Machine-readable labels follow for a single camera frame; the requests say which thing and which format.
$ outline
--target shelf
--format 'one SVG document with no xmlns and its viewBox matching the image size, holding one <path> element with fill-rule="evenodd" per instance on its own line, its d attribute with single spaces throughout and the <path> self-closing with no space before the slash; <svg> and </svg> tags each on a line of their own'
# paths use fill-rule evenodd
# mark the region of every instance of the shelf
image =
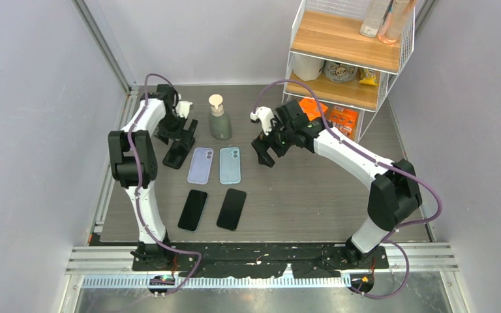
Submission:
<svg viewBox="0 0 501 313">
<path fill-rule="evenodd" d="M 383 44 L 360 35 L 362 21 L 306 10 L 291 52 L 398 74 L 401 42 Z"/>
<path fill-rule="evenodd" d="M 291 72 L 290 75 L 291 80 L 297 80 L 308 85 L 316 93 L 320 101 L 375 112 L 380 88 L 359 83 L 359 78 L 360 74 L 356 75 L 356 78 L 351 82 L 334 83 L 321 74 L 316 80 L 304 82 L 295 73 Z M 311 97 L 311 94 L 304 87 L 296 83 L 288 83 L 285 93 L 298 97 Z"/>
</svg>

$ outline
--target phone case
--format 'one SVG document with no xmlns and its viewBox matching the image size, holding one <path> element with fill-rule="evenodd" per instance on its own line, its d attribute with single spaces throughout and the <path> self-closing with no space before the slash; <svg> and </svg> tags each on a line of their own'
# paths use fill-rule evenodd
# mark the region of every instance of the phone case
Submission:
<svg viewBox="0 0 501 313">
<path fill-rule="evenodd" d="M 241 153 L 239 148 L 220 149 L 220 183 L 224 185 L 241 182 Z"/>
<path fill-rule="evenodd" d="M 206 185 L 208 183 L 213 155 L 214 150 L 210 148 L 195 148 L 193 159 L 191 159 L 191 166 L 189 167 L 189 175 L 187 175 L 188 182 L 198 185 Z"/>
</svg>

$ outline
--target bottle pump head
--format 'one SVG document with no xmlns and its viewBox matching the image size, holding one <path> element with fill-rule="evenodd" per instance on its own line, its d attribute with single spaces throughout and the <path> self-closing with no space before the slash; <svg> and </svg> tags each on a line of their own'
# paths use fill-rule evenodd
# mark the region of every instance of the bottle pump head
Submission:
<svg viewBox="0 0 501 313">
<path fill-rule="evenodd" d="M 224 106 L 222 105 L 222 102 L 224 99 L 222 96 L 216 94 L 216 95 L 211 95 L 210 98 L 208 98 L 208 102 L 212 106 L 212 115 L 214 116 L 221 116 L 224 114 Z"/>
</svg>

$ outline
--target cable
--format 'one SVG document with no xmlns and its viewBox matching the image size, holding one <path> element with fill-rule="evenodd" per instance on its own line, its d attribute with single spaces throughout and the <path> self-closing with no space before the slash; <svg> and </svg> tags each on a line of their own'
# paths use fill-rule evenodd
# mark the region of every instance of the cable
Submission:
<svg viewBox="0 0 501 313">
<path fill-rule="evenodd" d="M 141 223 L 141 225 L 143 225 L 143 227 L 145 228 L 145 232 L 157 243 L 157 245 L 161 246 L 162 248 L 164 248 L 166 250 L 169 250 L 169 251 L 172 251 L 172 252 L 175 252 L 175 253 L 178 253 L 178 254 L 188 254 L 188 255 L 191 255 L 191 256 L 193 256 L 193 255 L 197 256 L 197 260 L 195 262 L 195 266 L 193 267 L 193 269 L 191 269 L 191 271 L 189 272 L 189 274 L 187 275 L 187 277 L 185 277 L 185 279 L 179 285 L 177 285 L 177 287 L 175 287 L 172 290 L 168 290 L 164 294 L 164 295 L 171 295 L 171 294 L 177 292 L 183 285 L 185 285 L 185 283 L 187 282 L 187 280 L 191 276 L 193 276 L 195 274 L 195 271 L 197 270 L 197 268 L 198 268 L 198 266 L 199 266 L 199 264 L 201 262 L 202 254 L 200 254 L 200 252 L 197 252 L 197 251 L 178 250 L 178 249 L 174 249 L 174 248 L 172 248 L 170 246 L 165 245 L 158 238 L 156 238 L 156 236 L 153 234 L 153 232 L 149 229 L 149 225 L 147 225 L 147 223 L 145 223 L 145 220 L 143 219 L 143 215 L 141 214 L 141 207 L 140 207 L 140 203 L 139 203 L 139 189 L 141 189 L 141 187 L 143 185 L 143 171 L 142 171 L 142 168 L 141 168 L 141 160 L 139 159 L 139 154 L 137 153 L 137 149 L 135 148 L 135 144 L 133 143 L 133 139 L 132 139 L 131 135 L 132 135 L 133 129 L 137 125 L 137 122 L 141 119 L 141 116 L 143 116 L 143 114 L 147 110 L 147 106 L 149 105 L 149 93 L 147 91 L 147 83 L 149 81 L 149 77 L 151 77 L 151 76 L 162 78 L 163 80 L 165 80 L 168 83 L 168 85 L 170 85 L 171 87 L 173 87 L 172 83 L 169 80 L 167 80 L 164 76 L 158 75 L 158 74 L 153 74 L 153 73 L 148 74 L 145 77 L 145 85 L 144 85 L 145 104 L 144 104 L 143 109 L 141 110 L 141 112 L 139 112 L 139 114 L 135 117 L 135 120 L 133 121 L 133 124 L 131 124 L 131 126 L 130 126 L 130 128 L 128 130 L 128 142 L 129 142 L 131 151 L 133 152 L 133 156 L 135 158 L 135 163 L 137 165 L 138 183 L 137 183 L 137 188 L 135 189 L 135 193 L 134 193 L 134 196 L 135 196 L 135 207 L 136 207 L 136 211 L 137 211 L 137 217 L 138 217 L 139 222 Z"/>
<path fill-rule="evenodd" d="M 324 123 L 324 126 L 325 126 L 327 132 L 330 133 L 341 144 L 344 144 L 349 149 L 353 150 L 355 153 L 361 155 L 363 158 L 365 158 L 366 160 L 368 160 L 368 161 L 376 164 L 377 166 L 381 166 L 383 168 L 386 168 L 387 170 L 394 171 L 395 173 L 398 173 L 398 174 L 400 174 L 402 176 L 405 176 L 405 177 L 407 177 L 407 178 L 409 178 L 409 179 L 411 179 L 411 180 L 413 180 L 413 181 L 421 184 L 422 186 L 424 186 L 433 195 L 433 197 L 435 198 L 435 201 L 437 202 L 437 211 L 435 212 L 435 214 L 432 217 L 424 218 L 424 219 L 421 219 L 421 220 L 413 220 L 413 221 L 410 221 L 410 222 L 401 223 L 401 224 L 397 225 L 397 228 L 399 228 L 399 227 L 405 227 L 405 226 L 409 226 L 409 225 L 414 225 L 414 224 L 425 224 L 425 223 L 428 223 L 428 222 L 430 222 L 430 221 L 438 218 L 441 215 L 441 213 L 442 213 L 442 200 L 440 199 L 440 196 L 435 192 L 435 190 L 431 186 L 429 186 L 429 184 L 427 184 L 425 181 L 421 180 L 420 178 L 417 178 L 415 175 L 412 175 L 412 174 L 410 174 L 410 173 L 408 173 L 406 171 L 402 171 L 401 169 L 396 168 L 396 167 L 392 166 L 391 164 L 385 164 L 383 162 L 377 162 L 377 160 L 375 158 L 369 156 L 367 153 L 364 153 L 363 151 L 361 151 L 360 149 L 358 149 L 354 145 L 348 143 L 346 140 L 344 140 L 343 138 L 339 137 L 331 129 L 331 127 L 329 127 L 329 124 L 327 123 L 326 116 L 324 115 L 324 111 L 322 110 L 322 105 L 320 104 L 320 100 L 318 99 L 318 96 L 316 96 L 316 93 L 310 87 L 308 87 L 308 85 L 306 85 L 304 83 L 301 83 L 301 82 L 299 82 L 297 80 L 277 80 L 277 81 L 269 84 L 268 86 L 266 86 L 266 88 L 262 89 L 262 91 L 258 95 L 258 98 L 256 99 L 256 102 L 254 103 L 254 109 L 252 111 L 253 113 L 256 113 L 256 109 L 258 108 L 258 103 L 260 102 L 260 99 L 262 98 L 262 96 L 264 95 L 264 93 L 268 89 L 270 89 L 271 87 L 273 87 L 274 85 L 278 85 L 280 83 L 296 83 L 296 84 L 304 87 L 312 95 L 312 98 L 314 99 L 314 101 L 316 101 L 316 105 L 318 106 L 318 111 L 320 112 L 320 115 L 322 116 L 322 121 Z M 368 298 L 372 298 L 372 299 L 386 299 L 388 297 L 393 297 L 394 295 L 398 294 L 402 290 L 402 288 L 404 287 L 404 285 L 408 282 L 408 276 L 410 274 L 410 262 L 408 261 L 408 256 L 406 255 L 406 252 L 404 251 L 404 249 L 402 249 L 402 247 L 399 246 L 397 243 L 388 240 L 388 238 L 393 233 L 395 233 L 395 230 L 390 231 L 381 240 L 381 242 L 383 242 L 383 243 L 391 243 L 392 245 L 395 245 L 395 247 L 397 247 L 404 254 L 404 260 L 406 262 L 406 275 L 404 276 L 404 281 L 402 282 L 402 285 L 399 287 L 399 289 L 397 289 L 393 293 L 390 293 L 389 295 L 370 295 L 370 294 L 366 293 L 364 296 L 366 296 Z M 360 292 L 356 288 L 352 288 L 352 289 L 355 292 Z"/>
</svg>

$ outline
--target orange package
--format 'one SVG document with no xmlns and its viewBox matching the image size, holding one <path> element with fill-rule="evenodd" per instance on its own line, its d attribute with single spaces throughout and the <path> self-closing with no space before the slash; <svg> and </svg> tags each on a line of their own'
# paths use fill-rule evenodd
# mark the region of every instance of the orange package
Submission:
<svg viewBox="0 0 501 313">
<path fill-rule="evenodd" d="M 324 106 L 323 103 L 320 104 L 322 105 L 322 110 L 325 114 L 327 111 L 327 106 Z M 316 104 L 316 101 L 314 99 L 304 98 L 299 102 L 299 105 L 301 106 L 301 109 L 303 109 L 303 112 L 308 115 L 309 121 L 312 121 L 313 119 L 321 116 L 320 110 L 318 110 L 318 105 Z"/>
<path fill-rule="evenodd" d="M 358 112 L 343 108 L 342 106 L 334 106 L 329 121 L 333 126 L 337 127 L 342 134 L 354 140 L 354 132 L 356 131 L 356 124 L 358 123 Z"/>
</svg>

